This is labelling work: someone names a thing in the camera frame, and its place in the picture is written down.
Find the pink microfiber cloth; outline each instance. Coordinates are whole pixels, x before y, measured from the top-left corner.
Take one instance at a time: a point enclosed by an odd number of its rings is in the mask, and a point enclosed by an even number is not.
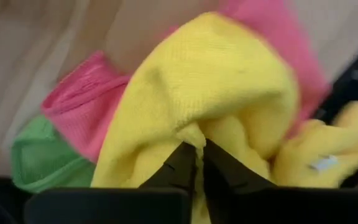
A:
[[[102,52],[96,52],[58,84],[41,110],[77,152],[97,162],[130,78],[117,72]]]
[[[291,130],[294,133],[317,109],[330,86],[285,0],[227,0],[218,11],[261,35],[292,67],[300,91],[300,111]]]

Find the towel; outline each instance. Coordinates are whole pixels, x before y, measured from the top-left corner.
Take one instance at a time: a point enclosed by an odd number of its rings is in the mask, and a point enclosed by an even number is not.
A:
[[[138,187],[185,141],[206,138],[270,179],[269,164],[298,107],[290,67],[256,33],[216,12],[159,44],[128,84],[111,121],[93,187]],[[195,211],[205,211],[196,186]],[[209,222],[207,212],[193,221]]]
[[[42,112],[78,153],[96,163],[130,78],[110,65],[102,52],[96,52],[48,95]]]
[[[95,165],[77,154],[43,116],[16,137],[11,152],[16,187],[37,193],[55,187],[89,187]]]
[[[331,87],[285,0],[226,0],[218,11],[261,35],[293,69],[300,92],[300,110],[290,134],[296,134]]]
[[[333,158],[315,169],[312,164]],[[285,142],[273,166],[273,180],[290,187],[339,187],[358,170],[358,101],[349,103],[332,126],[310,120],[300,133]]]

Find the wooden floor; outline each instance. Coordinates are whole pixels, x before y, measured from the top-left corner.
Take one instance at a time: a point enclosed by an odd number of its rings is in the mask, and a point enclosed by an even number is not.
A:
[[[171,26],[219,0],[0,0],[0,175],[9,148],[54,85],[91,52],[103,49],[134,71]],[[327,77],[358,52],[358,0],[293,0]]]

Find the green microfiber cloth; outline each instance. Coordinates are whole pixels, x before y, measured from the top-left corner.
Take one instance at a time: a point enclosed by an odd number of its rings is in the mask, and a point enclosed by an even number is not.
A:
[[[89,187],[95,165],[77,154],[44,115],[33,118],[12,147],[12,179],[29,192]]]

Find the yellow microfiber cloth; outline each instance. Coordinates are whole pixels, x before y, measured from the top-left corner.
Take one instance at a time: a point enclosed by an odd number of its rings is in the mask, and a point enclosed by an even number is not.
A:
[[[330,158],[319,169],[319,162]],[[308,121],[283,144],[272,169],[278,185],[336,188],[358,170],[358,101],[349,103],[332,126]]]
[[[197,148],[200,159],[206,138],[270,179],[266,160],[292,124],[297,102],[292,71],[261,37],[215,12],[202,14],[135,72],[92,186],[138,187],[182,141]],[[193,223],[209,223],[199,183]]]

